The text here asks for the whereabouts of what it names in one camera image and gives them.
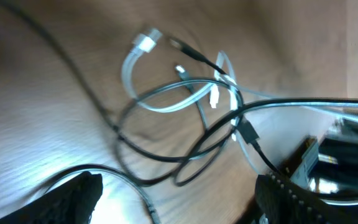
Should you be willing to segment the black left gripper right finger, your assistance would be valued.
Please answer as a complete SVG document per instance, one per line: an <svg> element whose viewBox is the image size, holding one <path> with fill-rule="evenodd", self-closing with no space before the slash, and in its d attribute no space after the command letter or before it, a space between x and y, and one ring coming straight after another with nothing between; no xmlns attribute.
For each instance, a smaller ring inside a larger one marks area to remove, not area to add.
<svg viewBox="0 0 358 224"><path fill-rule="evenodd" d="M358 205L329 205L276 175L257 177L255 200L269 223L358 223Z"/></svg>

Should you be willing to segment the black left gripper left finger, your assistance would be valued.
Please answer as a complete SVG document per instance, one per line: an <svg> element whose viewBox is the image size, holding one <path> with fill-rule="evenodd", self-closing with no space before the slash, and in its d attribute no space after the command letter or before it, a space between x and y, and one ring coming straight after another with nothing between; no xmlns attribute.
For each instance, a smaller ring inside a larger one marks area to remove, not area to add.
<svg viewBox="0 0 358 224"><path fill-rule="evenodd" d="M88 224L102 194L102 175L83 172L0 218L0 224Z"/></svg>

